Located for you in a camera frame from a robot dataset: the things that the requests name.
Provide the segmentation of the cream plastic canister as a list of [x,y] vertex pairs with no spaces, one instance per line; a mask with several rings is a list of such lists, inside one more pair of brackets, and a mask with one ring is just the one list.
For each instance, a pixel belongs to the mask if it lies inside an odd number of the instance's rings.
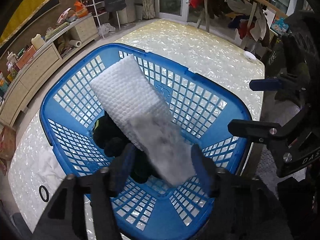
[[45,44],[45,40],[40,34],[36,34],[36,36],[31,39],[31,44],[35,50],[39,50]]

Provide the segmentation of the cream TV cabinet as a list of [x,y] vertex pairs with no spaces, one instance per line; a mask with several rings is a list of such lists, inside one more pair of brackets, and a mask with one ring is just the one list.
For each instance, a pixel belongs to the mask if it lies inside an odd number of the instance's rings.
[[[80,44],[62,56],[54,42],[64,34],[71,35],[71,39]],[[68,59],[97,37],[98,30],[91,14],[77,19],[53,35],[18,72],[4,94],[1,103],[1,124],[12,127],[19,113],[27,109],[27,105],[42,85]]]

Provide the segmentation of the cardboard box on floor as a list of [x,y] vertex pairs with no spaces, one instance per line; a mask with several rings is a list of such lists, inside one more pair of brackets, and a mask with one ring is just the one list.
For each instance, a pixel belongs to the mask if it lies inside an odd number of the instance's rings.
[[11,160],[16,150],[16,132],[8,126],[1,131],[1,159]]

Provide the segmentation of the black shopping bag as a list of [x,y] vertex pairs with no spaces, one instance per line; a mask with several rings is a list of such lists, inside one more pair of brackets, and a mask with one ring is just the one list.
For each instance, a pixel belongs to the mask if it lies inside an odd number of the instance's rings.
[[104,0],[107,12],[121,11],[126,8],[125,0]]

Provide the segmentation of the yellow cloth over TV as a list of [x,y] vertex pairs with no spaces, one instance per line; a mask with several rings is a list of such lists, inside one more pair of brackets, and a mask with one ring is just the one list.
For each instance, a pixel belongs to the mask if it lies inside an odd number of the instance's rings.
[[8,42],[49,0],[22,0],[1,34],[1,46]]

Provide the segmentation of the small white round lid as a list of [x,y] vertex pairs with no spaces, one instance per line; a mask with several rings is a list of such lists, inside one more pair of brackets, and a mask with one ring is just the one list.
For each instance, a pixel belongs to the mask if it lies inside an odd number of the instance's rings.
[[255,55],[253,55],[252,53],[250,53],[249,51],[244,51],[244,57],[251,62],[254,62],[257,60],[257,58],[255,57]]

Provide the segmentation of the pink storage box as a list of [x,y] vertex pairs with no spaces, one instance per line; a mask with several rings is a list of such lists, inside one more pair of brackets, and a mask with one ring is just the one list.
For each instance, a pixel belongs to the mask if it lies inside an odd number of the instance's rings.
[[36,50],[33,45],[31,45],[24,53],[23,55],[18,59],[17,66],[19,69],[22,69],[27,62],[33,57],[33,55],[36,53]]

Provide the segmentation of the black plush toy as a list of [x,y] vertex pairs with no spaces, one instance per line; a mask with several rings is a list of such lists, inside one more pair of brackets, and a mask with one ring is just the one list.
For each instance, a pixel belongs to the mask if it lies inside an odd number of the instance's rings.
[[[112,118],[104,111],[104,115],[96,120],[92,128],[92,138],[95,144],[104,150],[107,157],[118,157],[122,154],[125,146],[131,141],[114,123]],[[160,179],[160,175],[150,164],[146,154],[136,149],[135,161],[130,177],[139,184],[144,184],[153,176]]]

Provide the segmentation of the orange snack bag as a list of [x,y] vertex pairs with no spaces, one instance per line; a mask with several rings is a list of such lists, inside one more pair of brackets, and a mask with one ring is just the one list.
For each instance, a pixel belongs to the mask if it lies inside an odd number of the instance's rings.
[[88,15],[88,10],[84,4],[79,1],[74,3],[75,6],[75,14],[78,18],[82,18]]

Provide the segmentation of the beige patterned curtain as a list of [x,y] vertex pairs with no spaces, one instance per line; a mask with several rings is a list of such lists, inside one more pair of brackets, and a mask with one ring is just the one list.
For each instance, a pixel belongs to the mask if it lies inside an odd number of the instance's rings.
[[143,18],[149,20],[155,18],[154,0],[142,0],[143,1]]

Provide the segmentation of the wooden side table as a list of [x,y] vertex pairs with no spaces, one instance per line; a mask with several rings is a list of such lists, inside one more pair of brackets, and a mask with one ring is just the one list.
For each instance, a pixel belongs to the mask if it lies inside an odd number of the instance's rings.
[[[233,14],[239,16],[248,16],[247,27],[245,35],[242,39],[241,47],[245,47],[245,41],[250,37],[255,41],[263,40],[266,32],[269,29],[267,19],[264,15],[263,9],[266,8],[274,13],[275,16],[286,19],[287,14],[272,5],[267,0],[227,0],[229,8],[232,9]],[[204,22],[205,30],[210,30],[210,16],[208,11],[209,0],[188,0],[189,7],[198,8],[202,7],[202,11],[197,19],[196,27],[199,28],[201,23]]]

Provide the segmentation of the grey white fuzzy cloth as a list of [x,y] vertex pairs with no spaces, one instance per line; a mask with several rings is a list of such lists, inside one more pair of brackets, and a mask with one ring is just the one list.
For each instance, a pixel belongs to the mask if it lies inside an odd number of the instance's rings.
[[170,116],[147,114],[131,119],[129,124],[149,162],[170,186],[195,176],[191,144],[186,143]]

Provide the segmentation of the white waffle towel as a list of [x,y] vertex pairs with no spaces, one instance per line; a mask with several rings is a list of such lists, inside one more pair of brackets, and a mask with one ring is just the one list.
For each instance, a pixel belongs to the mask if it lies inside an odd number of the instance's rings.
[[129,121],[154,114],[169,118],[169,106],[143,74],[132,54],[112,64],[89,82],[98,101],[124,135],[141,149]]

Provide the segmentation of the standing air conditioner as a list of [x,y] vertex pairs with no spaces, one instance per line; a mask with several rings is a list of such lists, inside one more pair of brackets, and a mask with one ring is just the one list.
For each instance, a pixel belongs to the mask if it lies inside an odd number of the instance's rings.
[[125,3],[126,7],[118,11],[121,25],[132,23],[136,20],[135,0],[125,0]]

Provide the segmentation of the white metal shelf rack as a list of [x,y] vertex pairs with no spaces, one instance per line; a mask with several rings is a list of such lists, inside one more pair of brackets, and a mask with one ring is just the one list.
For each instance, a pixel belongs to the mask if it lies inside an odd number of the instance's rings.
[[108,12],[105,8],[105,0],[80,0],[91,11],[97,22],[97,30],[100,37],[105,38],[108,34],[120,30],[120,20],[117,11]]

